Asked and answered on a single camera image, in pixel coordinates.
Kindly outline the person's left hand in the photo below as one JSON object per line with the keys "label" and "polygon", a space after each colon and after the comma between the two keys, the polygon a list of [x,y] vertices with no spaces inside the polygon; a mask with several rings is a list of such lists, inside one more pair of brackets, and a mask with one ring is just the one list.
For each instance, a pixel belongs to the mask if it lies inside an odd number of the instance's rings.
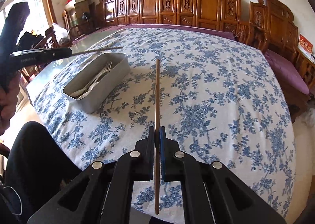
{"label": "person's left hand", "polygon": [[7,92],[1,88],[1,135],[10,127],[10,119],[16,112],[20,79],[21,75],[17,72],[8,84]]}

